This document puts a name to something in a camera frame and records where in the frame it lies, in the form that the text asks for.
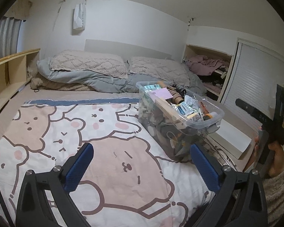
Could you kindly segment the person right hand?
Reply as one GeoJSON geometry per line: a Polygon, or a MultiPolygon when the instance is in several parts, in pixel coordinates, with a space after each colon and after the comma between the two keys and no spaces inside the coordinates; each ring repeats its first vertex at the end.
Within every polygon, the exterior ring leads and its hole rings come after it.
{"type": "Polygon", "coordinates": [[[270,164],[266,178],[273,178],[278,176],[284,171],[284,151],[278,141],[268,145],[271,151],[274,151],[274,159],[270,164]]]}

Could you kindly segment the beige fuzzy sleeve forearm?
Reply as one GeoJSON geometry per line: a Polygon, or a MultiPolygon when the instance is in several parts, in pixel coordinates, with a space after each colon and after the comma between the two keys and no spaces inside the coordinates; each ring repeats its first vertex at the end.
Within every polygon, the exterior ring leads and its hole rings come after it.
{"type": "Polygon", "coordinates": [[[284,214],[284,171],[262,181],[265,192],[268,226],[275,226],[284,214]]]}

